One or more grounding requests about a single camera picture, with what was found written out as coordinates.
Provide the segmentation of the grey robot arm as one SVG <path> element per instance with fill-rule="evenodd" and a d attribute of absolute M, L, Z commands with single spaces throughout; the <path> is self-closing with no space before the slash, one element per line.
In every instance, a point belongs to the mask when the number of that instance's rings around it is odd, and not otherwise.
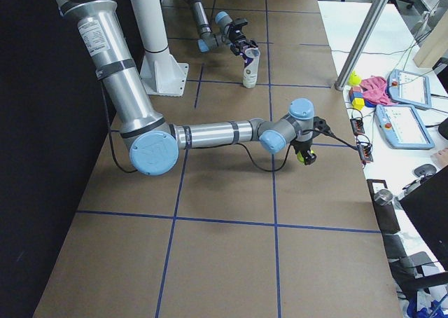
<path fill-rule="evenodd" d="M 235 55 L 241 55 L 244 59 L 258 55 L 249 53 L 249 50 L 257 50 L 258 44 L 244 35 L 242 28 L 248 24 L 245 18 L 233 20 L 225 11 L 221 11 L 215 16 L 215 23 L 219 26 L 220 32 L 213 33 L 202 0 L 186 0 L 186 2 L 195 20 L 199 34 L 197 44 L 201 52 L 209 52 L 221 45 L 228 45 Z"/>
<path fill-rule="evenodd" d="M 130 0 L 144 57 L 137 65 L 116 14 L 116 0 L 56 0 L 62 17 L 77 24 L 121 122 L 120 136 L 133 167 L 158 176 L 175 166 L 179 153 L 192 148 L 218 148 L 257 141 L 271 154 L 293 149 L 312 164 L 316 118 L 308 99 L 294 100 L 277 121 L 253 118 L 199 125 L 176 125 L 156 111 L 152 99 L 167 97 L 176 104 L 185 90 L 189 66 L 169 50 L 160 0 Z"/>

